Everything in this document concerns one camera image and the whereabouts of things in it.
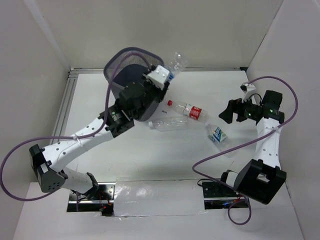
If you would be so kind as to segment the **green blue label bottle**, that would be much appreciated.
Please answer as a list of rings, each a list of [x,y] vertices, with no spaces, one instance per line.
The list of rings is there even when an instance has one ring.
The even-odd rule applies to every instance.
[[[222,131],[219,126],[206,122],[205,130],[208,139],[220,152],[227,151],[235,146],[231,139]]]

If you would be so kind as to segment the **blue label white cap bottle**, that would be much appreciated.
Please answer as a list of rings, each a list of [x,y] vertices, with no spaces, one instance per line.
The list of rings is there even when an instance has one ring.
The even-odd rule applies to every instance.
[[[171,82],[180,72],[182,72],[188,65],[187,58],[175,52],[170,60],[165,64],[165,68],[169,71],[168,81]]]

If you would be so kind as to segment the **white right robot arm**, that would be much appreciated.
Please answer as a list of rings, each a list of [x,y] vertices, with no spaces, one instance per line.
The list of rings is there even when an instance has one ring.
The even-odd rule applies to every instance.
[[[256,91],[244,88],[243,92],[243,98],[230,100],[219,117],[228,124],[232,123],[234,114],[237,115],[237,122],[247,119],[255,121],[259,141],[253,159],[238,173],[234,182],[224,179],[219,182],[218,190],[223,196],[230,196],[236,190],[241,195],[267,205],[287,178],[279,161],[279,126],[285,121],[285,114],[280,111],[283,95],[267,90],[260,103],[254,104],[251,97]]]

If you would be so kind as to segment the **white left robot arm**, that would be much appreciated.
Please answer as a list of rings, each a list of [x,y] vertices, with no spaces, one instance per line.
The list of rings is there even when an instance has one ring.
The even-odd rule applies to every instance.
[[[113,140],[134,127],[134,121],[146,121],[164,99],[170,82],[160,70],[143,74],[142,81],[129,83],[114,105],[99,114],[89,125],[70,136],[45,147],[37,144],[29,149],[31,166],[43,193],[51,194],[60,188],[78,192],[92,200],[99,193],[93,174],[67,167],[69,163],[92,148]]]

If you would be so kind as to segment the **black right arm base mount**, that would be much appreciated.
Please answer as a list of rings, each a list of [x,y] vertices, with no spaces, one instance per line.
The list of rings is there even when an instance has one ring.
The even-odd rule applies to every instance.
[[[226,199],[239,196],[232,189],[210,179],[202,178],[198,180],[197,185],[202,188],[205,199]]]

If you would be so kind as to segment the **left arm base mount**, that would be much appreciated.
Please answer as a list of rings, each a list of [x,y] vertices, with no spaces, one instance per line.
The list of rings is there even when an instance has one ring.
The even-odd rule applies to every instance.
[[[116,182],[99,182],[98,184],[98,191],[90,199],[71,190],[66,211],[68,213],[97,212],[102,216],[112,217],[114,215]]]

